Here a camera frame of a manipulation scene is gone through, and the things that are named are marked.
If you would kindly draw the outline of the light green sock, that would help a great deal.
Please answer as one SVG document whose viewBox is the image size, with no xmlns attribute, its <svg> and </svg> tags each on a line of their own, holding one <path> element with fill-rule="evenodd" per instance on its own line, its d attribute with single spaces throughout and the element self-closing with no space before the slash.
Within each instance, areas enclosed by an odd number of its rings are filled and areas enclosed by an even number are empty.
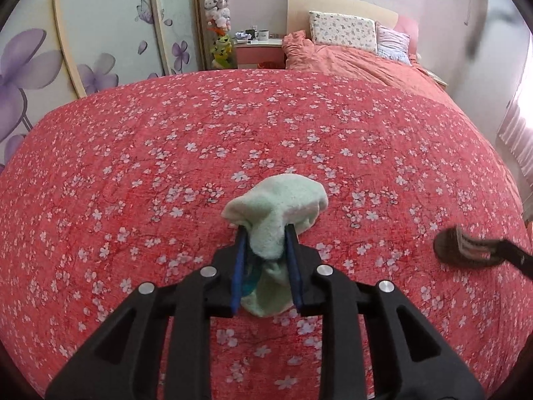
<svg viewBox="0 0 533 400">
<path fill-rule="evenodd" d="M 268 177 L 226 204 L 221 217 L 246 228 L 253 253 L 240 302 L 247 312 L 268 318 L 292 306 L 284 228 L 293 224 L 298 235 L 306 232 L 328 204 L 320 182 L 292 173 Z"/>
</svg>

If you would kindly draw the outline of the brown striped sock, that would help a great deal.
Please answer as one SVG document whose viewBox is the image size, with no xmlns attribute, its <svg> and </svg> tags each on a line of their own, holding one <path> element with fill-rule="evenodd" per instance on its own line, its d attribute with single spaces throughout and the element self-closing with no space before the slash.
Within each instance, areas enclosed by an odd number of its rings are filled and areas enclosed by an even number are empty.
<svg viewBox="0 0 533 400">
<path fill-rule="evenodd" d="M 504 262 L 496 255 L 499 242 L 498 239 L 471 237 L 460 226 L 454 226 L 435 236 L 433 249 L 443 264 L 461 269 L 485 269 Z"/>
</svg>

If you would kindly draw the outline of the pink window curtain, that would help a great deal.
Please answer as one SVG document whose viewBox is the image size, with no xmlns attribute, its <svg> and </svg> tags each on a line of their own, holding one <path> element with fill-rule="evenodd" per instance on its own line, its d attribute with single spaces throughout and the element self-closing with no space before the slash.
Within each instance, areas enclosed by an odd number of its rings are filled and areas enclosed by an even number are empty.
<svg viewBox="0 0 533 400">
<path fill-rule="evenodd" d="M 516 91 L 498 130 L 525 179 L 532 184 L 532 97 Z"/>
</svg>

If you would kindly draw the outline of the far side nightstand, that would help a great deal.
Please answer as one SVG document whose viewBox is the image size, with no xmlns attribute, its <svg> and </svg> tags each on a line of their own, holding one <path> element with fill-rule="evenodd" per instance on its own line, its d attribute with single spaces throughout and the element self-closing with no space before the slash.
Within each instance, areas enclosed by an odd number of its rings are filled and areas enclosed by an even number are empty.
<svg viewBox="0 0 533 400">
<path fill-rule="evenodd" d="M 441 89 L 443 90 L 446 90 L 447 89 L 447 86 L 448 84 L 442 80 L 439 76 L 437 76 L 436 74 L 434 74 L 431 70 L 425 70 L 425 73 L 436 83 L 438 84 Z"/>
</svg>

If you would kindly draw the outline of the salmon pink duvet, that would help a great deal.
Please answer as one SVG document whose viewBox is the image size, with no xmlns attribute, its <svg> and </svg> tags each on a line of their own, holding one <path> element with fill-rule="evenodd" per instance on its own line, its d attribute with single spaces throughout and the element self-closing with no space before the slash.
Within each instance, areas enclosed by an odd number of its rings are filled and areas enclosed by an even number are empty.
<svg viewBox="0 0 533 400">
<path fill-rule="evenodd" d="M 445 90 L 411 56 L 409 63 L 392 61 L 372 52 L 337 45 L 318 45 L 304 30 L 282 40 L 287 70 L 321 72 L 402 89 L 443 104 L 453 101 Z"/>
</svg>

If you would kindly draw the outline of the pink white nightstand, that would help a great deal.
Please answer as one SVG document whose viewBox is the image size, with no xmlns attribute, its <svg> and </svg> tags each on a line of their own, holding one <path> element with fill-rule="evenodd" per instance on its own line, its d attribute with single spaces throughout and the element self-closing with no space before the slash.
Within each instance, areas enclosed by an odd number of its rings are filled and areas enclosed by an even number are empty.
<svg viewBox="0 0 533 400">
<path fill-rule="evenodd" d="M 238 43 L 234 51 L 239 69 L 284 70 L 285 68 L 281 39 Z"/>
</svg>

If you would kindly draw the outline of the white mug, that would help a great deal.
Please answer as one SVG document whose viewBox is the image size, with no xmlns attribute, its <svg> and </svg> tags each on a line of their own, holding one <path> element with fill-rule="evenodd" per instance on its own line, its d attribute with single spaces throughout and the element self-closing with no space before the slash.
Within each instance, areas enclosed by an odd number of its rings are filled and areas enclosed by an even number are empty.
<svg viewBox="0 0 533 400">
<path fill-rule="evenodd" d="M 256 39 L 259 42 L 267 42 L 269 40 L 269 31 L 268 30 L 257 31 Z"/>
</svg>

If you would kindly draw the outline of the pink striped pillow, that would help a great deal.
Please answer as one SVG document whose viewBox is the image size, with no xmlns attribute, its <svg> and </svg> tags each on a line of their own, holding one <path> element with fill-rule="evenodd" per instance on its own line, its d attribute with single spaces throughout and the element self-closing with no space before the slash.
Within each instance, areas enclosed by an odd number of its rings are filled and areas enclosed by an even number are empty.
<svg viewBox="0 0 533 400">
<path fill-rule="evenodd" d="M 377 54 L 387 60 L 402 62 L 408 66 L 410 36 L 377 23 Z"/>
</svg>

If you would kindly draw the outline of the white floral pillow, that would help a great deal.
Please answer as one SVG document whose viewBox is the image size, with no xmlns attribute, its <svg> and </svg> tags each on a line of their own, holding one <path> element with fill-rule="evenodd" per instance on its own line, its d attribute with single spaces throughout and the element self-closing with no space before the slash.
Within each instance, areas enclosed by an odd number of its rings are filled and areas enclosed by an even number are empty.
<svg viewBox="0 0 533 400">
<path fill-rule="evenodd" d="M 356 15 L 309 12 L 312 41 L 320 45 L 334 45 L 378 52 L 376 23 Z"/>
</svg>

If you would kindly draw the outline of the beige and pink headboard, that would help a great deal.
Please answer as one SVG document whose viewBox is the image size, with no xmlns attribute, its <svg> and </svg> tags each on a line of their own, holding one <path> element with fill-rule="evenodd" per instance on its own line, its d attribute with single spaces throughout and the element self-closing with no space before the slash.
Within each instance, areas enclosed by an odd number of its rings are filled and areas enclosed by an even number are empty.
<svg viewBox="0 0 533 400">
<path fill-rule="evenodd" d="M 311 37 L 309 12 L 320 11 L 357 15 L 372 19 L 397 32 L 409 35 L 409 53 L 417 54 L 418 23 L 387 8 L 361 0 L 287 0 L 286 33 L 305 30 Z"/>
</svg>

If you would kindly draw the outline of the hanging plush toy organizer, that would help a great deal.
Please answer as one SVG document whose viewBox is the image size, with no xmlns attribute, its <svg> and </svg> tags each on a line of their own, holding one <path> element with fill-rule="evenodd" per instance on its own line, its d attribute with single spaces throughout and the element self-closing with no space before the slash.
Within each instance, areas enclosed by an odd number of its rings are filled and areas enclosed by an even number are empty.
<svg viewBox="0 0 533 400">
<path fill-rule="evenodd" d="M 229 0 L 201 0 L 205 61 L 208 70 L 236 67 Z"/>
</svg>

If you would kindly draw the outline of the floral sliding wardrobe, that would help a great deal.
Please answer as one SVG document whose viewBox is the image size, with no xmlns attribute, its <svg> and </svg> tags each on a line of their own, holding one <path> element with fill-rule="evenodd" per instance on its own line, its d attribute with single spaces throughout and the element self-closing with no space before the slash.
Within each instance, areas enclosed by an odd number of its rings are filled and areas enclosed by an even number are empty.
<svg viewBox="0 0 533 400">
<path fill-rule="evenodd" d="M 1 0 L 1 161 L 51 110 L 199 70 L 196 0 Z"/>
</svg>

